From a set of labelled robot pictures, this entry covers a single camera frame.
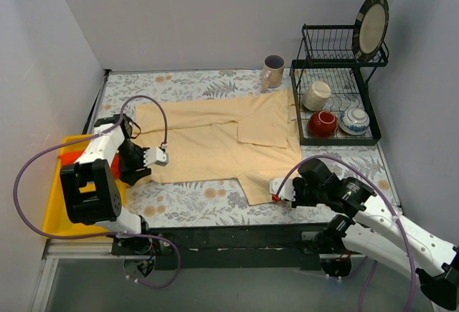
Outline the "beige t shirt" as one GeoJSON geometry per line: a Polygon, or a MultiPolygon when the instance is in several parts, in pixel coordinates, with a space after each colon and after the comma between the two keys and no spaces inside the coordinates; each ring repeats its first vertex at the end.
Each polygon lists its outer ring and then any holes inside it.
{"type": "Polygon", "coordinates": [[[153,165],[159,184],[237,179],[249,204],[272,201],[269,182],[301,158],[291,91],[233,99],[139,104],[135,140],[154,148],[167,140],[169,163],[153,165]]]}

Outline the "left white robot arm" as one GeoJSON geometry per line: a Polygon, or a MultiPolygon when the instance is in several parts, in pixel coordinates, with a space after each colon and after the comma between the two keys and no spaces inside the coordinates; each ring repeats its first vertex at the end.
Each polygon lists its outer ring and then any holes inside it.
{"type": "Polygon", "coordinates": [[[116,114],[96,121],[94,131],[100,136],[90,140],[77,160],[60,169],[60,181],[69,220],[84,225],[97,225],[110,232],[130,233],[128,246],[143,255],[152,248],[144,217],[123,207],[121,192],[111,165],[121,182],[133,186],[151,174],[146,166],[147,148],[131,140],[135,123],[126,115],[116,114]]]}

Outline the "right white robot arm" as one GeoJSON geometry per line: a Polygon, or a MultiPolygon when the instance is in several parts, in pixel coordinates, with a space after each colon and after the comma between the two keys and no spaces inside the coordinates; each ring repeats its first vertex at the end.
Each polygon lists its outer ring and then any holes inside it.
{"type": "Polygon", "coordinates": [[[458,308],[458,246],[424,230],[394,209],[363,174],[340,179],[322,155],[292,169],[294,207],[324,204],[337,215],[313,244],[319,250],[349,250],[407,274],[413,288],[437,306],[458,308]]]}

